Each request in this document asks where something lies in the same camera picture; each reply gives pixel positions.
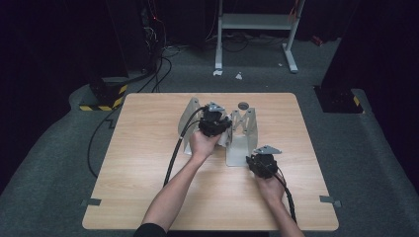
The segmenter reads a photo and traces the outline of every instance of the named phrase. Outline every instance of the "table top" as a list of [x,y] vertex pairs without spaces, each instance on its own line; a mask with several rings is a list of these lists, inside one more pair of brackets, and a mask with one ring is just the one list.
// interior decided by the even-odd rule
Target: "table top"
[[[227,113],[240,102],[255,108],[258,147],[283,151],[274,155],[293,195],[302,230],[338,228],[329,196],[295,95],[290,93],[162,93],[126,96],[117,126],[88,205],[86,229],[136,229],[161,190],[178,140],[179,119],[191,98],[201,106],[216,102]],[[183,145],[173,177],[187,162]],[[283,202],[288,207],[286,197]],[[214,153],[194,178],[172,230],[278,230],[247,167],[227,167],[225,148]]]

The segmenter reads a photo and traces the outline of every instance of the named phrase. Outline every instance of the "gray carpet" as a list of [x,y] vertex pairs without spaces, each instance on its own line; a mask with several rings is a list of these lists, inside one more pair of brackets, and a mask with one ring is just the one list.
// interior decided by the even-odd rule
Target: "gray carpet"
[[[305,235],[419,236],[418,196],[392,154],[364,92],[354,90],[366,110],[360,115],[325,114],[317,101],[312,86],[321,83],[338,43],[318,47],[296,41],[297,74],[290,74],[279,44],[224,51],[220,77],[212,76],[213,49],[181,47],[182,52],[169,57],[173,68],[160,91],[295,93],[329,193],[343,204],[336,208],[338,230]],[[229,49],[240,46],[226,45]],[[160,75],[168,68],[164,62]],[[242,80],[235,79],[239,72]],[[145,82],[130,84],[127,92],[136,92]],[[150,92],[151,84],[143,92]],[[42,135],[0,197],[0,236],[132,235],[133,230],[92,231],[81,225],[86,207],[80,203],[90,197],[95,185],[86,161],[88,143],[108,114],[78,110],[86,89],[71,95],[71,112]],[[111,119],[116,121],[118,115],[116,111]],[[92,145],[95,172],[100,170],[112,137],[108,126],[105,122],[99,128]]]

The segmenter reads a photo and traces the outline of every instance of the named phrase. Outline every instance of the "black sleeve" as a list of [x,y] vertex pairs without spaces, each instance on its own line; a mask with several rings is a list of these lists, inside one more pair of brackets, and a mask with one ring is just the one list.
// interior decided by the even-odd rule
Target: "black sleeve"
[[145,223],[136,229],[133,237],[166,237],[166,232],[159,225],[154,223]]

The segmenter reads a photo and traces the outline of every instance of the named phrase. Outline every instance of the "hand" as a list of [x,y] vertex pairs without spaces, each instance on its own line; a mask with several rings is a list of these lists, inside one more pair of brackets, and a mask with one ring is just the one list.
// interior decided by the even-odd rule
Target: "hand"
[[215,144],[218,142],[220,135],[207,137],[201,131],[196,131],[191,135],[189,140],[192,150],[192,158],[201,164],[207,160],[212,154]]
[[282,199],[285,192],[283,185],[275,178],[263,179],[255,176],[259,191],[268,205],[283,204]]

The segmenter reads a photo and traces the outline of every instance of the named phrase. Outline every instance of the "forearm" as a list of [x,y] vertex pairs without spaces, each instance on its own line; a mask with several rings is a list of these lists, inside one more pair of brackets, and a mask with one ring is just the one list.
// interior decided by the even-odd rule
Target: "forearm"
[[281,236],[304,236],[282,202],[268,203],[268,207],[279,225]]
[[201,165],[190,159],[154,198],[142,223],[155,223],[167,232],[181,210],[189,186]]

